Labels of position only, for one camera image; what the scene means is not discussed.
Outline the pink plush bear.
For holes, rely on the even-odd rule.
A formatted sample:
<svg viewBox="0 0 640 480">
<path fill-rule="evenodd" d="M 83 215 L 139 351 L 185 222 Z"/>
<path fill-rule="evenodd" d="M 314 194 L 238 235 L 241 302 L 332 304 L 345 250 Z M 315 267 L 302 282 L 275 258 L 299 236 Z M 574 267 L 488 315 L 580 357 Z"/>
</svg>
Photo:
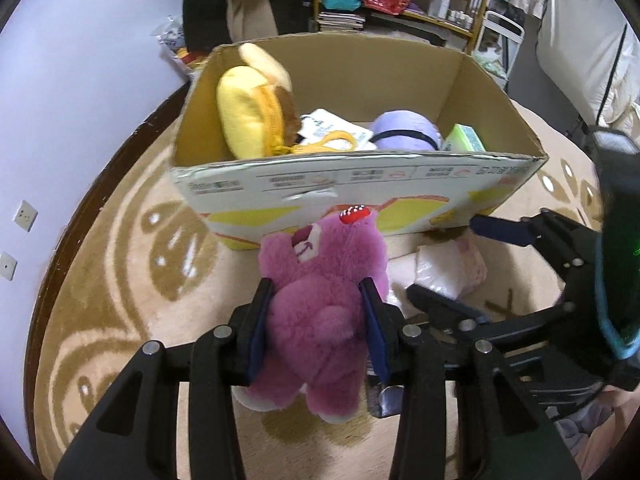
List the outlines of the pink plush bear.
<svg viewBox="0 0 640 480">
<path fill-rule="evenodd" d="M 260 274 L 273 282 L 266 352 L 235 400 L 256 412 L 288 408 L 303 394 L 311 414 L 330 424 L 353 418 L 366 376 L 366 317 L 359 284 L 390 289 L 385 240 L 375 210 L 350 206 L 297 230 L 266 236 Z"/>
</svg>

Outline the green tissue pack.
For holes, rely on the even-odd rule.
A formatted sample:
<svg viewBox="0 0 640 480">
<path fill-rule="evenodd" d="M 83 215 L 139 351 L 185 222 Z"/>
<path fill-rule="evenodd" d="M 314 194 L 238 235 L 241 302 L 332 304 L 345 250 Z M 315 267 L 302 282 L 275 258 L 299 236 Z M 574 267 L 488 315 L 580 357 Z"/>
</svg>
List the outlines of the green tissue pack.
<svg viewBox="0 0 640 480">
<path fill-rule="evenodd" d="M 442 144 L 442 150 L 453 153 L 479 153 L 485 147 L 471 126 L 455 124 Z"/>
</svg>

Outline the yellow plush toy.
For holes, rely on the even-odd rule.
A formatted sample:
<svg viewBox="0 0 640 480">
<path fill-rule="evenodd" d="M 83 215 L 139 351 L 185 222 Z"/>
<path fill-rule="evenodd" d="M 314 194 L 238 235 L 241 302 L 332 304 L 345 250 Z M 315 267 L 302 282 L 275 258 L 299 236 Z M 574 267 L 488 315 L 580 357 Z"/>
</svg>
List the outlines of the yellow plush toy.
<svg viewBox="0 0 640 480">
<path fill-rule="evenodd" d="M 290 74 L 257 44 L 241 44 L 243 63 L 220 77 L 217 106 L 224 138 L 237 159 L 291 154 L 302 122 Z"/>
</svg>

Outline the dark blue packet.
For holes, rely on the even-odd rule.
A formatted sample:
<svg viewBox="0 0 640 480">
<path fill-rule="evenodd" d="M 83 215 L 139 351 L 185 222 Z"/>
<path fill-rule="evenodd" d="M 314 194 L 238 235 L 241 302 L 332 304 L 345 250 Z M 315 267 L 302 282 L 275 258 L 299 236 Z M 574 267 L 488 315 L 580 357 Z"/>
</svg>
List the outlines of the dark blue packet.
<svg viewBox="0 0 640 480">
<path fill-rule="evenodd" d="M 386 385 L 370 368 L 366 375 L 366 400 L 369 414 L 375 418 L 399 415 L 404 400 L 402 385 Z"/>
</svg>

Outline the beige patterned carpet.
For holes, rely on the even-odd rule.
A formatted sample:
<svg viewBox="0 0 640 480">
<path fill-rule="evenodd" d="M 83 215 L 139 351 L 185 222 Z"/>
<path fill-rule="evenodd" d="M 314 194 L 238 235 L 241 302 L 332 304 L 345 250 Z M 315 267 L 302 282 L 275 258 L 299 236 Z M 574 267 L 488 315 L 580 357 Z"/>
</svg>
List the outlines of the beige patterned carpet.
<svg viewBox="0 0 640 480">
<path fill-rule="evenodd" d="M 494 216 L 540 208 L 600 229 L 601 202 L 589 157 L 526 107 L 548 162 Z M 43 335 L 35 383 L 35 449 L 52 478 L 88 413 L 149 339 L 194 341 L 251 300 L 257 252 L 235 252 L 205 229 L 168 176 L 165 130 L 99 213 L 62 284 Z M 551 306 L 561 281 L 534 248 L 471 236 L 485 261 L 483 284 L 463 299 L 494 320 Z M 364 403 L 344 425 L 308 413 L 304 399 L 258 414 L 234 404 L 247 479 L 388 479 L 398 417 L 369 416 Z"/>
</svg>

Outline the purple plush ball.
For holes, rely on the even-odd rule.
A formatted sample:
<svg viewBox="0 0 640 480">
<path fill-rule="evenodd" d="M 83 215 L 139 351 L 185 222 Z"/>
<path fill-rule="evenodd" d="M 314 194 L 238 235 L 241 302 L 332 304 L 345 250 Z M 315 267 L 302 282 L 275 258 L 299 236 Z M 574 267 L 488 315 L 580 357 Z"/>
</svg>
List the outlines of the purple plush ball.
<svg viewBox="0 0 640 480">
<path fill-rule="evenodd" d="M 439 151 L 442 135 L 434 122 L 412 110 L 390 110 L 370 125 L 370 142 L 379 150 Z"/>
</svg>

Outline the white metal cart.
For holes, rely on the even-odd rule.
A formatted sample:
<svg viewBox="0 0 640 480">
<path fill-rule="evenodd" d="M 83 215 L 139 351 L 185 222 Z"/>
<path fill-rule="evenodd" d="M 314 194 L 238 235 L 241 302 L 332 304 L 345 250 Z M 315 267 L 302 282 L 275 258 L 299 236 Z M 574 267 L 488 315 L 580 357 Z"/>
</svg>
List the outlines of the white metal cart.
<svg viewBox="0 0 640 480">
<path fill-rule="evenodd" d="M 507 16 L 486 11 L 472 58 L 502 89 L 506 90 L 525 29 Z"/>
</svg>

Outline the white padded chair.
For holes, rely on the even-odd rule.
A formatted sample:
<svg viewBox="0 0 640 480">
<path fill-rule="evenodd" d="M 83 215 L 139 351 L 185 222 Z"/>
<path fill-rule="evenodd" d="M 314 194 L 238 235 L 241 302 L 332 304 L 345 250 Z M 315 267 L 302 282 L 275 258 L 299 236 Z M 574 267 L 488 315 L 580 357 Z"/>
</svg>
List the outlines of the white padded chair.
<svg viewBox="0 0 640 480">
<path fill-rule="evenodd" d="M 639 39 L 615 0 L 547 0 L 537 56 L 587 124 L 639 139 Z"/>
</svg>

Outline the white paper tag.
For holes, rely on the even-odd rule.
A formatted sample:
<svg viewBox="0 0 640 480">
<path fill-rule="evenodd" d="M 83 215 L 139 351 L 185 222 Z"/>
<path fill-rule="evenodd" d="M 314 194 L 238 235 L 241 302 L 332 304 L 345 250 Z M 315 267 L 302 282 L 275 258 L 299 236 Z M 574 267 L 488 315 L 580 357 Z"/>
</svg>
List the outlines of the white paper tag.
<svg viewBox="0 0 640 480">
<path fill-rule="evenodd" d="M 373 151 L 373 132 L 323 108 L 300 120 L 299 146 L 303 153 Z"/>
</svg>

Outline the printed cardboard box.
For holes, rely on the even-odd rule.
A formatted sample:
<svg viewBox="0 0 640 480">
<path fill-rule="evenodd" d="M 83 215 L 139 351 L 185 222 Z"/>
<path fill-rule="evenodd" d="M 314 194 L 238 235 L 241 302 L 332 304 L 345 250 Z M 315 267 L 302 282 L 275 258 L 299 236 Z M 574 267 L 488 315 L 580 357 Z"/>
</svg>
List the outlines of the printed cardboard box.
<svg viewBox="0 0 640 480">
<path fill-rule="evenodd" d="M 478 152 L 363 151 L 237 159 L 224 140 L 216 90 L 241 62 L 213 50 L 179 117 L 170 174 L 188 205 L 235 250 L 352 205 L 378 214 L 385 234 L 465 226 L 489 214 L 546 162 L 506 94 L 462 52 L 360 34 L 297 34 L 260 46 L 288 71 L 303 113 L 327 110 L 358 126 L 412 110 L 442 133 L 469 126 Z"/>
</svg>

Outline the wooden shelf unit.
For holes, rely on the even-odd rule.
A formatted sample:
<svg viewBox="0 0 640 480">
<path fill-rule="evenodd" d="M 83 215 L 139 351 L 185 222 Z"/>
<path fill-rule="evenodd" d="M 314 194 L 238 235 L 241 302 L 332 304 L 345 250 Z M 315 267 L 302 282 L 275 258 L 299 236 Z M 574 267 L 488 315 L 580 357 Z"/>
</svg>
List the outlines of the wooden shelf unit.
<svg viewBox="0 0 640 480">
<path fill-rule="evenodd" d="M 311 29 L 320 32 L 317 18 L 322 11 L 359 13 L 366 17 L 360 32 L 424 39 L 436 46 L 471 53 L 488 3 L 489 0 L 410 0 L 404 12 L 390 15 L 365 8 L 362 0 L 355 11 L 329 10 L 322 0 L 312 0 Z"/>
</svg>

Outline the stack of books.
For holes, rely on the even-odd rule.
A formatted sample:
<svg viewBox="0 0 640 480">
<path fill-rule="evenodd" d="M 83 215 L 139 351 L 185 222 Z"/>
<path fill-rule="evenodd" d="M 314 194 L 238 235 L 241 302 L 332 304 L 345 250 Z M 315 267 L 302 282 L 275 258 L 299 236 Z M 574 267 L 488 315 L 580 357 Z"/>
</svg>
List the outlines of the stack of books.
<svg viewBox="0 0 640 480">
<path fill-rule="evenodd" d="M 360 32 L 366 17 L 359 13 L 322 11 L 317 18 L 320 32 Z"/>
</svg>

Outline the plastic bag of toys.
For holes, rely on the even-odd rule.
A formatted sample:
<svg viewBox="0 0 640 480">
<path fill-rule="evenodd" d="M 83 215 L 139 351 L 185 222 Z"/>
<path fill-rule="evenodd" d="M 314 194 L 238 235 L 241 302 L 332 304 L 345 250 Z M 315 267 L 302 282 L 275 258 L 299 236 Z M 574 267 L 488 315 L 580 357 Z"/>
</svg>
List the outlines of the plastic bag of toys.
<svg viewBox="0 0 640 480">
<path fill-rule="evenodd" d="M 151 32 L 160 45 L 160 53 L 168 58 L 187 77 L 193 79 L 198 76 L 206 64 L 207 52 L 190 50 L 186 46 L 183 22 L 180 16 L 168 16 L 162 24 Z"/>
</svg>

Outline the black hanging coat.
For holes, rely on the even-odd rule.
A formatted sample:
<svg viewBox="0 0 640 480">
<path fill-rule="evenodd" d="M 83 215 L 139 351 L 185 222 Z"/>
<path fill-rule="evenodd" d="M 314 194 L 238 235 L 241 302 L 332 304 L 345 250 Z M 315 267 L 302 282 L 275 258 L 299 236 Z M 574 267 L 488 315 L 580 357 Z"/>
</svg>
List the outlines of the black hanging coat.
<svg viewBox="0 0 640 480">
<path fill-rule="evenodd" d="M 183 32 L 190 51 L 208 53 L 231 41 L 227 8 L 228 0 L 183 0 Z"/>
</svg>

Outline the lower white wall socket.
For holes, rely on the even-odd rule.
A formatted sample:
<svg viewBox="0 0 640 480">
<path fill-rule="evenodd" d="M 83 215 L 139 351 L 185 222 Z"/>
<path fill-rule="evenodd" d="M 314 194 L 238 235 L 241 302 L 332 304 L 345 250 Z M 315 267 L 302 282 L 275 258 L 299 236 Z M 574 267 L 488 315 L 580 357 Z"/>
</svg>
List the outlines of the lower white wall socket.
<svg viewBox="0 0 640 480">
<path fill-rule="evenodd" d="M 7 252 L 0 254 L 0 276 L 7 281 L 12 281 L 17 267 L 17 260 Z"/>
</svg>

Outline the white wall socket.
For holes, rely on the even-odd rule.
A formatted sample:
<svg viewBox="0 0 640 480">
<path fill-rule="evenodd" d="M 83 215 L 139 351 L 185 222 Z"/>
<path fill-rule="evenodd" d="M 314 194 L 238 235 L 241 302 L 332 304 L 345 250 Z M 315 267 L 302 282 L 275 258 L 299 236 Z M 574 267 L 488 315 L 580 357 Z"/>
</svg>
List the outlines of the white wall socket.
<svg viewBox="0 0 640 480">
<path fill-rule="evenodd" d="M 17 260 L 7 252 L 0 254 L 0 276 L 7 281 L 12 281 L 17 267 Z"/>
<path fill-rule="evenodd" d="M 25 232 L 29 232 L 37 219 L 38 211 L 27 200 L 22 200 L 14 214 L 13 222 Z"/>
</svg>

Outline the upper white wall socket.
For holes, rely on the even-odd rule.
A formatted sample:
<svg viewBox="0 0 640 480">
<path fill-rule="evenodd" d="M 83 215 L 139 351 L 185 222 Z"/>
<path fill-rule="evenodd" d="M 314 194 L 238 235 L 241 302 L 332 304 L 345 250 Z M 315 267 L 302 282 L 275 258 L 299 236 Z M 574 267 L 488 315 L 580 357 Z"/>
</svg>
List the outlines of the upper white wall socket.
<svg viewBox="0 0 640 480">
<path fill-rule="evenodd" d="M 25 232 L 29 232 L 37 219 L 38 211 L 27 200 L 22 200 L 14 214 L 13 222 Z"/>
</svg>

